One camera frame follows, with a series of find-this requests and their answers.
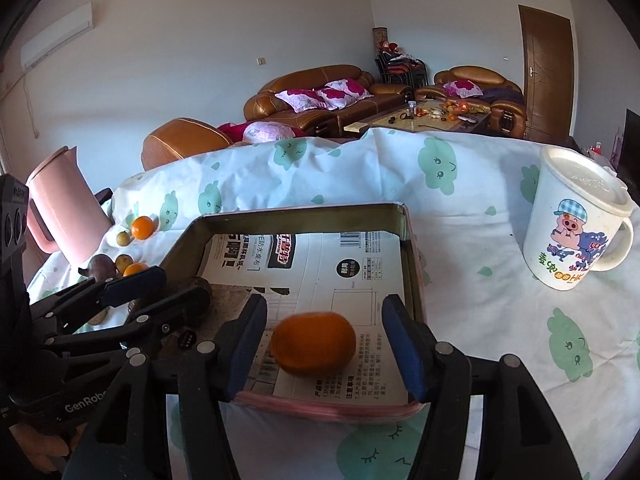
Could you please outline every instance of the blue checkered hat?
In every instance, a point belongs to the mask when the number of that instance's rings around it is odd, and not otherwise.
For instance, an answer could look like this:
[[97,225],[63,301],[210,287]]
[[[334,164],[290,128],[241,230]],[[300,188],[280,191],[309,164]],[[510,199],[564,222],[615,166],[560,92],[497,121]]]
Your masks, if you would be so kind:
[[585,211],[585,209],[575,200],[571,200],[570,198],[565,198],[564,200],[562,200],[562,202],[558,206],[558,211],[556,211],[554,215],[561,215],[562,213],[568,213],[569,215],[575,216],[583,222],[587,221],[587,212]]

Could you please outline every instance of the brown leather sofa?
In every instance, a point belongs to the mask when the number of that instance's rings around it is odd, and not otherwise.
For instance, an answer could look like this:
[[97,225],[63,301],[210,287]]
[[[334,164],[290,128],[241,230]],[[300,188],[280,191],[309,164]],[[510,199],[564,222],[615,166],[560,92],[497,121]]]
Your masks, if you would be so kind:
[[[352,78],[369,90],[373,97],[358,101],[342,110],[307,110],[295,113],[275,95],[284,90],[317,90],[331,81]],[[412,95],[406,85],[376,84],[369,72],[353,65],[330,65],[301,70],[274,79],[244,105],[247,121],[278,121],[304,130],[311,136],[340,137],[347,124],[404,104]]]
[[[449,95],[442,87],[445,83],[457,79],[469,79],[476,83],[481,90],[489,86],[505,86],[522,93],[520,87],[493,70],[481,66],[455,66],[450,70],[438,72],[434,77],[434,85],[424,86],[415,92],[417,98],[449,99]],[[510,101],[495,101],[491,105],[489,127],[494,132],[506,134],[515,139],[523,139],[527,127],[527,109],[525,106]]]
[[219,129],[195,119],[178,118],[146,136],[140,159],[145,171],[200,153],[215,152],[233,142]]

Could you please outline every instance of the tablecloth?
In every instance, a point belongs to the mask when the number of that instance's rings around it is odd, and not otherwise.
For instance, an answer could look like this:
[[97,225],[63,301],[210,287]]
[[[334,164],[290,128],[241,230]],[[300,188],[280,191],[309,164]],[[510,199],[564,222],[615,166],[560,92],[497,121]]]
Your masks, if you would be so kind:
[[[574,290],[558,292],[539,282],[524,263],[522,243],[541,147],[374,128],[340,146],[299,138],[206,153],[125,181],[111,203],[115,225],[98,250],[153,265],[201,214],[405,203],[420,251],[425,315],[436,337],[469,355],[518,355],[554,410],[584,477],[600,480],[640,427],[640,242],[619,267],[590,272]],[[159,232],[118,247],[116,234],[139,214],[158,218]],[[640,228],[637,207],[632,223]],[[78,279],[55,254],[29,292],[36,300]],[[125,315],[120,307],[103,326]],[[177,413],[175,399],[168,403]],[[223,415],[243,479],[399,480],[410,469],[426,410],[386,426],[323,424],[232,404],[223,406]],[[180,468],[179,427],[170,419],[174,467]],[[481,399],[474,398],[463,479],[474,477],[480,428]]]

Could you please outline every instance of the pitcher lid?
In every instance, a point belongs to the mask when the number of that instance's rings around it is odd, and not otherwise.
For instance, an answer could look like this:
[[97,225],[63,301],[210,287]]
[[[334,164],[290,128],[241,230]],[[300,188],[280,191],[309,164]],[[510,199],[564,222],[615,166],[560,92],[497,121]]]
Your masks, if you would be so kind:
[[623,218],[631,215],[634,202],[623,182],[594,160],[557,146],[542,148],[542,159],[559,180],[593,205]]
[[36,166],[36,169],[31,171],[31,174],[29,175],[27,182],[25,183],[27,186],[29,185],[30,181],[33,180],[34,178],[36,178],[36,175],[38,173],[40,173],[42,170],[44,170],[45,166],[47,164],[49,164],[54,158],[56,158],[59,155],[62,155],[63,153],[67,152],[69,149],[68,146],[62,146],[62,148],[60,148],[59,150],[57,150],[56,152],[51,153],[51,155],[49,155],[47,158],[45,158],[40,164],[38,164]]

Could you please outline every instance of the orange fruit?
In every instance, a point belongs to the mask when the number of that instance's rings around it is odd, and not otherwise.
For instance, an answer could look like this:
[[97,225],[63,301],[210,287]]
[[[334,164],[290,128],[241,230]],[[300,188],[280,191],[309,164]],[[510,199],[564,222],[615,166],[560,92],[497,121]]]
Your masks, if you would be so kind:
[[137,240],[146,240],[155,230],[154,221],[148,216],[139,216],[131,223],[131,236]]
[[309,312],[280,322],[271,335],[271,355],[296,377],[326,377],[341,370],[356,351],[356,333],[340,314]]
[[124,269],[124,272],[122,273],[122,277],[126,278],[127,276],[130,276],[132,274],[135,274],[136,272],[140,272],[141,270],[145,270],[148,268],[149,266],[147,264],[131,264],[129,267]]

